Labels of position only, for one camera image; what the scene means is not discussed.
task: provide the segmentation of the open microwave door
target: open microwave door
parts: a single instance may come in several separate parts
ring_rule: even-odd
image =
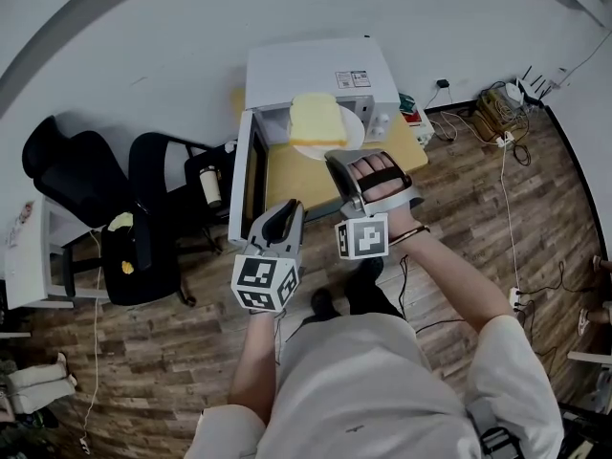
[[[229,203],[228,240],[245,246],[255,219],[266,211],[268,147],[252,111],[240,118]]]

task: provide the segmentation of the black office chair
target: black office chair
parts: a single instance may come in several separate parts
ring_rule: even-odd
[[[189,158],[194,157],[194,149],[205,152],[212,149],[199,142],[190,142],[162,133],[145,133],[138,136],[130,147],[129,164],[129,179],[136,202],[150,216],[164,219],[175,239],[201,232],[210,243],[179,248],[179,254],[220,252],[221,249],[212,240],[208,230],[208,226],[218,223],[215,223],[206,198],[194,192],[193,185],[189,184],[167,190],[164,165],[165,153],[171,142],[183,145]]]
[[[106,141],[94,131],[63,136],[53,116],[32,132],[23,149],[22,164],[34,186],[70,210],[90,228],[104,227],[101,258],[73,261],[72,247],[64,249],[66,294],[75,295],[75,273],[102,267],[108,297],[131,306],[177,294],[194,306],[181,289],[175,239],[163,219],[138,206],[131,185]],[[108,225],[123,212],[132,212],[133,227],[110,231]],[[134,272],[124,273],[122,262]]]

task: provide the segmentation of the wooden floor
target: wooden floor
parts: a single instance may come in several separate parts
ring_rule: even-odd
[[[415,215],[507,292],[515,285],[515,276],[499,182],[503,151],[479,142],[455,118],[451,122],[459,130],[457,141],[432,139],[426,148],[429,165],[414,174],[426,197]],[[565,264],[567,287],[601,283],[604,275],[595,277],[590,265],[592,255],[599,252],[593,217],[570,157],[543,112],[532,117],[532,133],[524,143],[532,164],[519,165],[508,151],[505,167],[521,290],[556,285],[560,261]],[[338,307],[346,311],[341,286],[355,265],[337,256],[332,226],[338,220],[332,216],[305,230],[306,272],[281,321],[279,341],[309,315],[309,297],[317,287],[332,287]],[[223,232],[214,234],[221,237]],[[95,457],[182,457],[200,410],[226,399],[247,316],[230,291],[235,251],[227,243],[224,247],[221,256],[190,255],[183,262],[186,287],[198,299],[195,309],[174,297],[135,308],[98,307],[99,388],[88,427]],[[86,240],[81,253],[85,256],[95,249],[92,240]],[[404,282],[401,256],[391,253],[379,281],[396,305]],[[96,274],[90,273],[86,282],[95,285]],[[569,362],[565,355],[602,345],[602,329],[590,328],[579,339],[576,326],[579,308],[594,307],[603,297],[564,290],[534,296],[534,348],[546,354],[542,361],[562,401],[576,399],[594,381],[597,366]],[[522,301],[529,299],[523,296]],[[407,318],[416,329],[457,317],[414,263],[409,266],[404,301]],[[96,388],[94,303],[77,301],[73,311],[36,310],[29,324],[33,337],[13,348],[20,363],[41,363],[62,351],[78,378],[77,394],[51,406],[62,426],[49,436],[62,447],[63,456],[82,457],[77,440]],[[472,330],[465,323],[442,324],[419,334],[419,342],[435,374],[462,393],[476,344]]]

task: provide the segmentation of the white t-shirt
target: white t-shirt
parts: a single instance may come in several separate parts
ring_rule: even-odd
[[[467,403],[487,398],[524,456],[556,458],[557,401],[520,324],[497,317],[480,333]],[[464,403],[433,376],[412,327],[381,314],[301,328],[282,356],[266,428],[239,405],[206,409],[186,459],[476,458]]]

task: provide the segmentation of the wrist strap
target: wrist strap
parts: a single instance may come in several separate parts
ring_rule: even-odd
[[[393,245],[397,245],[398,243],[401,243],[404,240],[407,240],[410,236],[414,236],[415,234],[420,233],[421,231],[431,232],[431,229],[429,229],[429,226],[427,225],[421,225],[418,228],[411,229],[410,231],[407,231],[406,233],[398,236],[395,240],[390,242],[389,247],[393,247]]]

